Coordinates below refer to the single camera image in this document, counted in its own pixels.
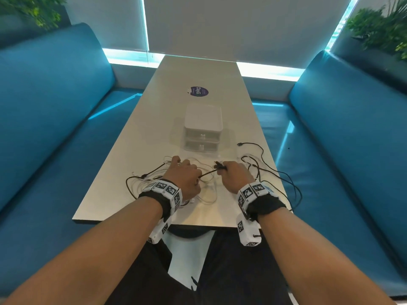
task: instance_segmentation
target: white table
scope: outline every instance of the white table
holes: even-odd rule
[[[190,95],[188,90],[196,86],[206,88],[208,95]],[[183,150],[184,118],[190,102],[221,107],[224,130],[217,154]],[[126,178],[133,172],[135,175],[150,172],[162,163],[164,156],[195,157],[210,165],[215,160],[238,160],[244,153],[260,157],[260,148],[253,145],[238,147],[238,142],[261,145],[265,149],[265,161],[276,168],[236,63],[165,56],[73,220],[102,221],[131,203],[134,199],[126,188]],[[275,176],[264,172],[262,179],[285,193],[281,180]],[[199,202],[187,205],[173,216],[173,225],[236,227],[240,209],[218,175],[216,184],[218,198],[213,205]],[[203,190],[203,197],[210,195],[213,196],[211,189]],[[281,194],[280,199],[291,208]]]

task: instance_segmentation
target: seat cushion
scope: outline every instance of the seat cushion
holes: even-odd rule
[[[407,283],[290,106],[259,106],[254,102],[254,108],[277,169],[288,173],[304,196],[294,213],[337,246],[388,295],[406,295]],[[292,186],[284,184],[284,188],[293,201]]]
[[[290,101],[407,272],[407,97],[322,52]]]
[[[96,117],[0,213],[0,297],[92,227],[72,217],[138,102],[138,92],[111,92]]]
[[[0,209],[114,82],[86,24],[0,50]]]

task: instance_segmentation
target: green plant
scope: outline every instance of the green plant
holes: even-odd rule
[[[378,10],[360,9],[346,28],[363,41],[363,47],[380,49],[400,59],[407,59],[407,0],[389,1]]]
[[[54,5],[65,4],[66,0],[0,0],[0,8],[10,14],[17,14],[26,19],[33,19],[41,28],[57,28],[61,15]]]

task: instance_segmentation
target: black pants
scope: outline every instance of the black pants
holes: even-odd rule
[[[236,230],[216,231],[196,291],[168,275],[170,261],[171,254],[162,241],[146,243],[106,305],[292,305],[264,236],[260,245],[245,247]]]

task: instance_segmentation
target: purple sticker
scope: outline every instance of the purple sticker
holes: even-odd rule
[[[191,87],[191,93],[192,96],[206,96],[209,94],[209,91],[206,88],[203,87]]]

